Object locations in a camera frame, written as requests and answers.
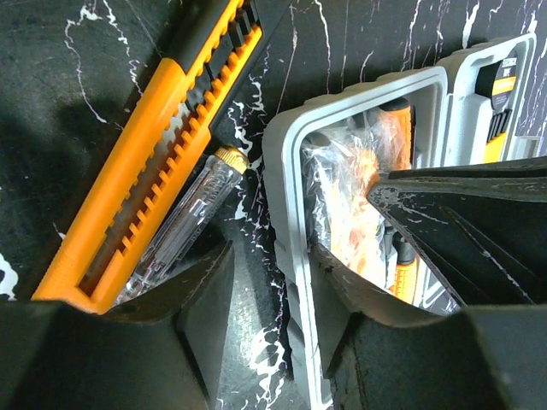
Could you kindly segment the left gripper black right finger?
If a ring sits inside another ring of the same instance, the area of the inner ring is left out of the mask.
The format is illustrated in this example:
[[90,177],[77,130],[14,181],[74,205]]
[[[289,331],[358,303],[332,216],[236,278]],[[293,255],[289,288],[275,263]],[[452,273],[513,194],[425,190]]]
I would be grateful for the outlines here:
[[439,316],[309,255],[322,371],[337,409],[543,409],[546,309],[475,306]]

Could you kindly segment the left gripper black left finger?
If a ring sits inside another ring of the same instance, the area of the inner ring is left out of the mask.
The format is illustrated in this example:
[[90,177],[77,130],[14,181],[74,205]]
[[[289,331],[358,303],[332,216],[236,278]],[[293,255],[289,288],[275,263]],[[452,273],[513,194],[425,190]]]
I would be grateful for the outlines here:
[[2,408],[213,408],[233,277],[224,242],[103,315],[64,302],[3,302]]

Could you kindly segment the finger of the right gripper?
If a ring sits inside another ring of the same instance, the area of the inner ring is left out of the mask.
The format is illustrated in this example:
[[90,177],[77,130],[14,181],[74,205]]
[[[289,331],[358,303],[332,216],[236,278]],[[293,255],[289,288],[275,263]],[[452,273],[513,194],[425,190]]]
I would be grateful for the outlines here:
[[368,201],[462,305],[546,302],[546,159],[396,171]]

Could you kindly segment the orange black screwdriver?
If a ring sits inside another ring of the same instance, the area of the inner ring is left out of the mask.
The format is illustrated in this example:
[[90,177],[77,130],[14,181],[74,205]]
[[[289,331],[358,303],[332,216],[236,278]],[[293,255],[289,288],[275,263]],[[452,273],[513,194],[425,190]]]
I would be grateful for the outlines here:
[[415,130],[415,109],[414,106],[404,97],[398,97],[379,106],[387,113],[395,115],[399,121],[405,137],[406,146],[413,149],[413,137]]
[[413,305],[418,286],[415,250],[389,221],[384,227],[385,286],[396,298]]

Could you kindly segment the clear test pen screwdriver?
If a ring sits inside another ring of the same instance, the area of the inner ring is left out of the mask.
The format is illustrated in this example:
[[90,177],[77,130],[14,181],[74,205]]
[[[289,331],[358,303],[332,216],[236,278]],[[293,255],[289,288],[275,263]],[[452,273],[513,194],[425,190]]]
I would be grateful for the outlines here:
[[232,189],[239,184],[249,160],[232,146],[208,157],[191,187],[151,240],[115,303],[120,305],[175,277],[182,261]]

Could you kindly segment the orange pliers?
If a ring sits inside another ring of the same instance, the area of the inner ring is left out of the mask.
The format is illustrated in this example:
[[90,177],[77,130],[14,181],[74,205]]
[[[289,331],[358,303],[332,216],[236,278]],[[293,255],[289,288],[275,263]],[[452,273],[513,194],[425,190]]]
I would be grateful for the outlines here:
[[408,169],[411,153],[397,117],[379,107],[311,132],[300,148],[309,242],[380,288],[385,220],[367,193],[380,177]]

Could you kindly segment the grey plastic tool case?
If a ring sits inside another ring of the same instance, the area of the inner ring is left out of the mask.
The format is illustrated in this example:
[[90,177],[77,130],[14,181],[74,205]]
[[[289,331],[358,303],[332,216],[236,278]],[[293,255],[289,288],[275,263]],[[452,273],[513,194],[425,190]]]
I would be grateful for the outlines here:
[[478,163],[485,153],[479,124],[485,112],[475,96],[480,69],[511,52],[517,57],[515,94],[509,100],[514,132],[521,113],[537,45],[533,33],[496,38],[458,50],[432,67],[392,72],[375,81],[307,100],[301,107],[276,115],[263,136],[263,177],[271,225],[275,229],[277,265],[285,275],[291,313],[288,336],[294,380],[312,409],[332,405],[331,387],[322,376],[315,307],[307,250],[300,149],[304,138],[324,126],[367,109],[405,97],[416,107],[414,167],[451,167]]

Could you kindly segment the orange utility knife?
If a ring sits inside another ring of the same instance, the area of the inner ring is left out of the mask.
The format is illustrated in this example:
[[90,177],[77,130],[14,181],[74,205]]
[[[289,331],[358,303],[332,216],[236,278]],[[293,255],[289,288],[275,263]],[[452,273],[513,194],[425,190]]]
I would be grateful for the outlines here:
[[262,38],[253,1],[188,9],[33,293],[106,313],[211,139],[222,103]]

